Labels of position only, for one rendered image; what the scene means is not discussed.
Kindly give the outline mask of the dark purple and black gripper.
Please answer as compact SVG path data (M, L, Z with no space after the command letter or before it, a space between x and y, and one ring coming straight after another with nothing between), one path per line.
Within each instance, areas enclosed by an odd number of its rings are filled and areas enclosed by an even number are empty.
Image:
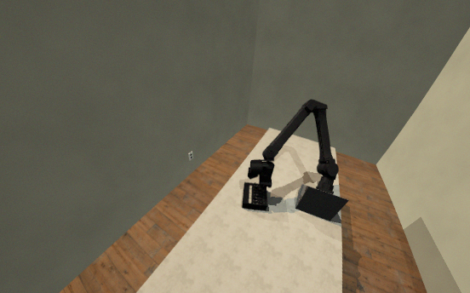
M260 176L259 176L259 184L261 184L261 189L265 189L266 187L272 187L272 175L267 175L266 182L260 181Z

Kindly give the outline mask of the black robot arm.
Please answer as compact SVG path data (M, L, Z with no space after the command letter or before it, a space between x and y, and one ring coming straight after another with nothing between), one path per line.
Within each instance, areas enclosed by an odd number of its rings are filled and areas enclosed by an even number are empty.
M317 109L314 109L317 108ZM274 139L275 141L270 144L263 151L262 156L264 159L255 159L250 161L250 167L248 170L248 177L250 179L258 177L260 175L260 181L266 182L267 175L271 175L274 169L274 158L284 145L284 143L293 135L297 128L301 125L304 119L313 112L315 117L317 132L318 132L318 145L319 145L319 160L317 166L317 172L322 175L320 182L318 183L318 190L329 192L334 194L333 188L334 180L338 174L339 167L335 163L335 159L332 157L330 150L330 137L326 119L327 105L316 100L309 100L303 104L298 113L289 121L279 135ZM316 111L317 110L317 111ZM266 161L266 162L262 162ZM323 162L323 161L328 161ZM263 166L264 169L263 169ZM323 171L322 171L322 170ZM266 175L264 175L263 173Z

